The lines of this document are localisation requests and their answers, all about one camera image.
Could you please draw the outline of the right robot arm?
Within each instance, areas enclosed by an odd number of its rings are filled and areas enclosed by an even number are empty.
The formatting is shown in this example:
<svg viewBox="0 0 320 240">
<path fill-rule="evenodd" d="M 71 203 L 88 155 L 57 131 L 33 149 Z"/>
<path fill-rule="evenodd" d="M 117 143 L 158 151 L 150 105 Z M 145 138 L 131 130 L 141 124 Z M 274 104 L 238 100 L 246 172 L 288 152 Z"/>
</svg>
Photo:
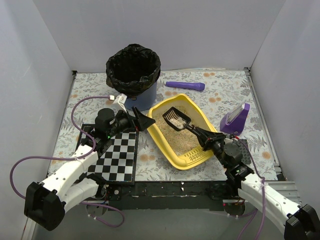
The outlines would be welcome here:
<svg viewBox="0 0 320 240">
<path fill-rule="evenodd" d="M 226 183 L 240 198 L 248 201 L 268 218 L 283 234 L 286 240 L 318 240 L 320 238 L 320 218 L 309 204 L 300 205 L 280 194 L 267 184 L 258 174 L 257 168 L 250 168 L 242 162 L 238 138 L 227 138 L 221 132 L 211 132 L 192 126 L 204 151 L 212 151 L 226 169 Z"/>
</svg>

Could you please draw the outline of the blue trash bin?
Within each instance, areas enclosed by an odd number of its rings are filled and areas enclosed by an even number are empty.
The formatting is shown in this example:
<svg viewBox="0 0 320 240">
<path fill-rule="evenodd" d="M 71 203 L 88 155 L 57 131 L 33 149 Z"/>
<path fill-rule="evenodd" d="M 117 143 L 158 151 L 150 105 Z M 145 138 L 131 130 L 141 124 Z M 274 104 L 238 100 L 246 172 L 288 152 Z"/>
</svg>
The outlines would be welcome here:
<svg viewBox="0 0 320 240">
<path fill-rule="evenodd" d="M 137 107 L 137 109 L 142 112 L 148 110 L 152 107 L 157 96 L 157 82 L 155 82 L 150 88 L 145 90 L 140 95 L 136 96 L 135 99 L 127 98 L 124 106 L 127 109 L 132 109 L 132 107 Z"/>
</svg>

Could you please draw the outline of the yellow litter box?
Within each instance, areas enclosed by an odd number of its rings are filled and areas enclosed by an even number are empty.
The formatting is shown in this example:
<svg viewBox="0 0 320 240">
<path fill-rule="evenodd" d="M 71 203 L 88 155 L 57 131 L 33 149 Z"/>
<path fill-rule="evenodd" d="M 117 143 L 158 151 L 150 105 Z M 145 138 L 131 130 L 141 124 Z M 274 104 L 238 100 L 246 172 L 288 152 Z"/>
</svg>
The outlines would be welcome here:
<svg viewBox="0 0 320 240">
<path fill-rule="evenodd" d="M 164 113 L 171 107 L 185 108 L 188 116 L 194 121 L 195 126 L 211 132 L 217 131 L 209 122 L 205 113 L 184 93 L 177 94 L 156 104 L 150 108 L 147 116 L 155 118 L 157 114 Z M 147 131 L 170 164 L 178 170 L 189 170 L 213 156 L 211 151 L 203 151 L 200 145 L 182 155 L 176 155 L 156 123 L 150 126 Z"/>
</svg>

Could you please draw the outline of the black litter scoop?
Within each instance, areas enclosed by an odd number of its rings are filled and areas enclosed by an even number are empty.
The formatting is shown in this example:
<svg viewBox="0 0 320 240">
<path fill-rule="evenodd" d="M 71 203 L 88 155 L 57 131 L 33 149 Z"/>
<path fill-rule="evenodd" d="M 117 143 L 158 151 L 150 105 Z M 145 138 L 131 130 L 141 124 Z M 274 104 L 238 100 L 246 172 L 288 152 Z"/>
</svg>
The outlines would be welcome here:
<svg viewBox="0 0 320 240">
<path fill-rule="evenodd" d="M 191 118 L 175 107 L 168 109 L 163 115 L 165 122 L 175 131 L 188 130 L 197 135 L 195 127 L 191 125 Z"/>
</svg>

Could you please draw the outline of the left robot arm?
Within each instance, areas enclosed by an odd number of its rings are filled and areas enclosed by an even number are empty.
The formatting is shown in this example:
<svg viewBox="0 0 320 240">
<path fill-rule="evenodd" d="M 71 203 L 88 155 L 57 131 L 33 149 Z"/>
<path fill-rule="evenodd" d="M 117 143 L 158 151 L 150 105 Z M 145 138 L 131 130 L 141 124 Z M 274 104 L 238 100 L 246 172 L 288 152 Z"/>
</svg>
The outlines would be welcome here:
<svg viewBox="0 0 320 240">
<path fill-rule="evenodd" d="M 117 113 L 110 108 L 99 110 L 86 143 L 78 146 L 72 159 L 42 182 L 32 182 L 27 187 L 24 214 L 52 231 L 71 208 L 87 198 L 105 194 L 103 188 L 106 181 L 101 176 L 91 174 L 81 182 L 75 182 L 108 150 L 112 137 L 124 131 L 142 132 L 156 122 L 136 107 L 132 110 L 134 115 L 129 115 L 125 110 Z"/>
</svg>

